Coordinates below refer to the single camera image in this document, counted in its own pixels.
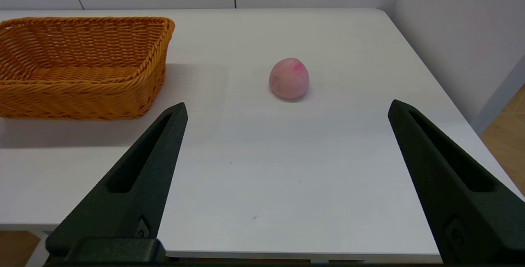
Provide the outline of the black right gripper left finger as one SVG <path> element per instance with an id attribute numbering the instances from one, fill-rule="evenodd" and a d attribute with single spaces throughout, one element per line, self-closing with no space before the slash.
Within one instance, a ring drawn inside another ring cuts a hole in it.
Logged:
<path id="1" fill-rule="evenodd" d="M 51 256 L 164 256 L 157 239 L 188 121 L 167 108 L 46 239 Z"/>

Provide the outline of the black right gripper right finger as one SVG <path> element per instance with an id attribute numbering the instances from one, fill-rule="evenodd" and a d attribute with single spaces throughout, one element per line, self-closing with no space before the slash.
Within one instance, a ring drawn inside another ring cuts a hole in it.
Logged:
<path id="1" fill-rule="evenodd" d="M 523 260 L 524 201 L 413 106 L 388 119 L 442 260 Z"/>

